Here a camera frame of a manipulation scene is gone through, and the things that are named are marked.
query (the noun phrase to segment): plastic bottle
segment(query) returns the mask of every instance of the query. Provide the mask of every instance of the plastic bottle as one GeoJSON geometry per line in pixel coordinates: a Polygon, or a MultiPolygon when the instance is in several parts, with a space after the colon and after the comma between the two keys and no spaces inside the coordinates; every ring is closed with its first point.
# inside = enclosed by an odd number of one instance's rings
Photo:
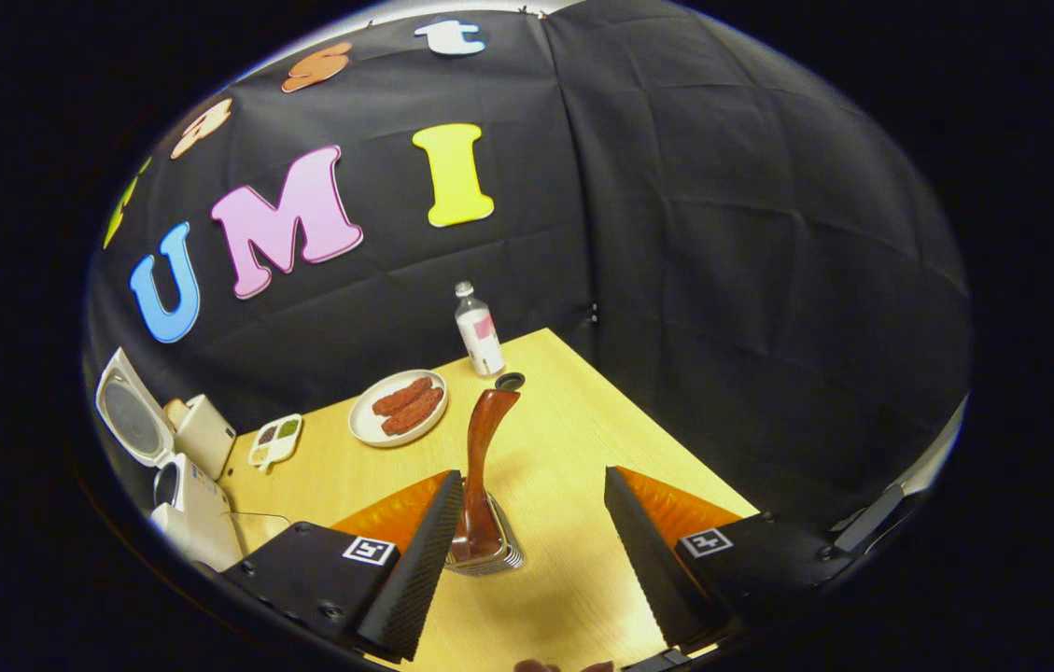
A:
{"type": "Polygon", "coordinates": [[[464,347],[477,375],[494,375],[506,367],[502,357],[502,343],[493,329],[493,316],[484,301],[472,297],[472,284],[455,284],[455,297],[460,307],[455,309],[455,327],[464,339],[464,347]]]}

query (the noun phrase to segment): letter m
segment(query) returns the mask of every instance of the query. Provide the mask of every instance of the letter m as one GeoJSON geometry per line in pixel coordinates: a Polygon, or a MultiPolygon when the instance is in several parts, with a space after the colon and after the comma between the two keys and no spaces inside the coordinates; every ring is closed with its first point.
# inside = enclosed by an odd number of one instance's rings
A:
{"type": "Polygon", "coordinates": [[[295,233],[299,224],[307,243],[304,259],[318,263],[359,245],[364,231],[348,221],[339,189],[335,185],[335,161],[339,147],[323,147],[290,165],[274,207],[250,186],[235,189],[211,209],[211,216],[225,228],[228,251],[236,268],[233,292],[240,299],[254,297],[270,284],[274,274],[257,262],[261,252],[282,273],[295,268],[295,233]]]}

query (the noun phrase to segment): white plate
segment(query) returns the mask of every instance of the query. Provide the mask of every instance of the white plate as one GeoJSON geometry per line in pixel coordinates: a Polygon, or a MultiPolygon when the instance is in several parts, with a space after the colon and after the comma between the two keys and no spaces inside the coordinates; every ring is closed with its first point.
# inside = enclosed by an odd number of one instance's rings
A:
{"type": "Polygon", "coordinates": [[[433,371],[428,371],[425,369],[414,369],[411,371],[403,371],[402,373],[395,373],[390,375],[388,378],[383,378],[382,380],[374,382],[372,388],[365,391],[364,395],[360,395],[356,399],[355,403],[352,404],[352,412],[348,414],[348,429],[352,431],[353,437],[369,443],[370,447],[377,448],[392,448],[402,447],[406,443],[410,443],[413,439],[421,437],[428,433],[432,427],[440,422],[440,418],[445,415],[445,410],[448,408],[448,383],[445,382],[443,375],[437,374],[433,371]],[[373,403],[385,397],[386,395],[391,395],[396,391],[402,390],[410,386],[415,379],[426,377],[431,378],[431,387],[440,388],[445,392],[445,395],[440,399],[440,403],[436,404],[436,410],[431,412],[431,415],[426,418],[414,429],[407,431],[406,434],[397,434],[394,437],[390,437],[382,428],[380,424],[387,420],[385,415],[377,415],[373,412],[373,403]]]}

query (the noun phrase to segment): bottle label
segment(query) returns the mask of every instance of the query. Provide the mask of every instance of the bottle label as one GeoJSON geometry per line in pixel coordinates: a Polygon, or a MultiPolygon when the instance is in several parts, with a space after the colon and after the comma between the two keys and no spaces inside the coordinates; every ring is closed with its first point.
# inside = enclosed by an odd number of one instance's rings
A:
{"type": "Polygon", "coordinates": [[[497,343],[497,332],[494,332],[489,311],[471,311],[460,317],[457,324],[464,338],[464,347],[472,358],[472,369],[479,375],[502,371],[505,367],[502,344],[497,343]]]}
{"type": "Polygon", "coordinates": [[[489,336],[496,337],[497,332],[493,331],[493,316],[487,315],[485,319],[481,322],[472,324],[472,329],[476,331],[476,337],[479,339],[488,339],[489,336]]]}

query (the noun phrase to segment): letter u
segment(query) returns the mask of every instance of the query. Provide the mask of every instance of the letter u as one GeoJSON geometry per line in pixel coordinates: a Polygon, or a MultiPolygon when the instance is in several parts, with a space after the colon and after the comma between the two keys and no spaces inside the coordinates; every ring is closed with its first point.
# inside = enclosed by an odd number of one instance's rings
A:
{"type": "Polygon", "coordinates": [[[176,309],[167,311],[160,304],[157,285],[152,279],[152,255],[141,259],[129,279],[129,285],[137,295],[137,305],[141,307],[141,315],[145,318],[145,327],[150,328],[154,339],[162,343],[181,339],[199,317],[199,284],[194,280],[191,255],[186,250],[186,235],[190,232],[190,222],[183,221],[160,239],[160,254],[169,258],[169,266],[174,271],[174,282],[177,284],[176,309]]]}

